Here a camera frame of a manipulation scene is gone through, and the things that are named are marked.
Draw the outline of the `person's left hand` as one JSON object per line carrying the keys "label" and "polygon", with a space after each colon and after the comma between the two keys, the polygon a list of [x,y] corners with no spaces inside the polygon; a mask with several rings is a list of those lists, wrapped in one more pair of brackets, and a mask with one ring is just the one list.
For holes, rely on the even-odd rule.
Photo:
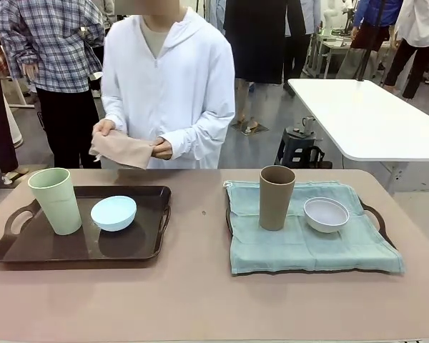
{"label": "person's left hand", "polygon": [[166,139],[158,137],[152,147],[152,157],[163,160],[170,160],[172,158],[172,145]]}

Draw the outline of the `person's right hand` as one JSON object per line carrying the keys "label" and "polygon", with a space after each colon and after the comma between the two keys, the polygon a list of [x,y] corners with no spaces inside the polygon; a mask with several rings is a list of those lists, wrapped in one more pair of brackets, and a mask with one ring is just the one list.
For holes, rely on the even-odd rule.
{"label": "person's right hand", "polygon": [[115,130],[116,125],[109,119],[101,119],[98,123],[93,126],[92,136],[99,133],[102,136],[107,136],[111,130]]}

